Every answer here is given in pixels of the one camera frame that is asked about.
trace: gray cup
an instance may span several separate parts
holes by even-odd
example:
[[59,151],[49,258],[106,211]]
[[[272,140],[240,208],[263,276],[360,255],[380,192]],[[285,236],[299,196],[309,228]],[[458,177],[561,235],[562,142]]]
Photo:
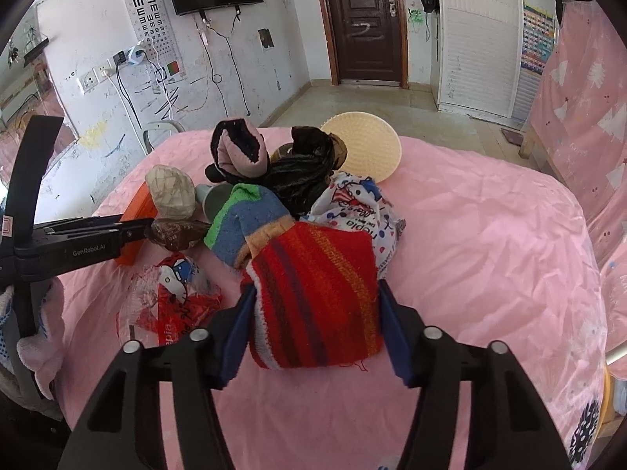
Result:
[[232,190],[233,185],[230,183],[196,186],[196,201],[202,207],[209,224],[213,224],[218,212],[231,197]]

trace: brown door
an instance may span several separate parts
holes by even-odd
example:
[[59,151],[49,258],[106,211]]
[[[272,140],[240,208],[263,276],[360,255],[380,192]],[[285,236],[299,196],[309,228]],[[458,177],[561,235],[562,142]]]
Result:
[[340,80],[400,83],[396,0],[328,0]]

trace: yellow paint stain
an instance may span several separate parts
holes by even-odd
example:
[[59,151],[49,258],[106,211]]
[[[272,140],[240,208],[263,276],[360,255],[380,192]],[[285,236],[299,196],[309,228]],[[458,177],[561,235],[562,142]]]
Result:
[[106,130],[107,122],[100,120],[96,125],[90,127],[87,132],[78,139],[78,142],[87,150],[95,150],[100,147],[102,136],[105,135]]

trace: green scribble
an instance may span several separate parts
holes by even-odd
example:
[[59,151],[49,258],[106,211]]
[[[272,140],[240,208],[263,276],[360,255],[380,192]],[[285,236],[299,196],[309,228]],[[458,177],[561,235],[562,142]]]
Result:
[[411,24],[414,32],[418,32],[417,28],[424,24],[424,13],[419,9],[410,9],[410,16],[407,22]]

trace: red plastic wrapper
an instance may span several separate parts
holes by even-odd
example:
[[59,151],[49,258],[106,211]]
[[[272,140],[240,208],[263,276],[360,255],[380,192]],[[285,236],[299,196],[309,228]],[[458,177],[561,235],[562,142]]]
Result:
[[159,265],[135,274],[117,315],[121,344],[172,345],[205,326],[220,309],[222,293],[185,255],[175,252]]

